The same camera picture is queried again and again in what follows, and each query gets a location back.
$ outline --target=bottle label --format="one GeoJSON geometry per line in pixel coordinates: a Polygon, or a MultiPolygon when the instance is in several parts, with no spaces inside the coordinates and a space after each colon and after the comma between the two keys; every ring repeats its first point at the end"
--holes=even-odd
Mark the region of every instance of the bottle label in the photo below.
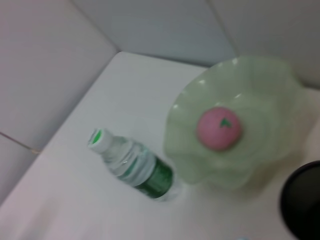
{"type": "Polygon", "coordinates": [[[155,167],[150,177],[134,188],[152,199],[157,199],[168,192],[173,181],[174,174],[172,169],[156,157],[155,167]]]}

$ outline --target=black object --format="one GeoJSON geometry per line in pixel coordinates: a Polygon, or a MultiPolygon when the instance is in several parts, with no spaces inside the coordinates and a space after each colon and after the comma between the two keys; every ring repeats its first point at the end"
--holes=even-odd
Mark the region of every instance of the black object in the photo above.
{"type": "Polygon", "coordinates": [[[320,240],[320,161],[292,173],[282,189],[280,211],[299,240],[320,240]]]}

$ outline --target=table surface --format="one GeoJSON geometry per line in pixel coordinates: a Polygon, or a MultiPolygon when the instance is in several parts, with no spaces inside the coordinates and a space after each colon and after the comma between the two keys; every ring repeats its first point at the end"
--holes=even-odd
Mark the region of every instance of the table surface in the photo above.
{"type": "MultiPolygon", "coordinates": [[[[205,70],[126,52],[114,57],[0,208],[1,240],[293,240],[278,198],[298,165],[279,167],[263,188],[228,192],[185,186],[155,202],[121,183],[87,149],[96,127],[130,136],[166,161],[167,112],[205,70]]],[[[317,107],[320,92],[306,90],[317,107]]],[[[320,158],[320,122],[299,165],[320,158]]]]}

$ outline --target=water bottle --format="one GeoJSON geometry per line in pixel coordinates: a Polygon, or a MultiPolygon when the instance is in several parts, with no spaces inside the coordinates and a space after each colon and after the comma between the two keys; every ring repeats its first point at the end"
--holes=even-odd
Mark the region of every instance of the water bottle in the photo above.
{"type": "Polygon", "coordinates": [[[114,176],[151,199],[167,201],[179,193],[180,182],[172,168],[143,144],[101,128],[94,130],[88,147],[114,176]]]}

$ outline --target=pink ball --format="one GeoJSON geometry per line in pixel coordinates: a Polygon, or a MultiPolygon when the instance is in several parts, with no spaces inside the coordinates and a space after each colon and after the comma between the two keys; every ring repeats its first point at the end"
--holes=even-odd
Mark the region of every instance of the pink ball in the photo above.
{"type": "Polygon", "coordinates": [[[214,107],[200,118],[196,135],[200,142],[212,150],[225,150],[241,136],[242,128],[236,114],[225,107],[214,107]]]}

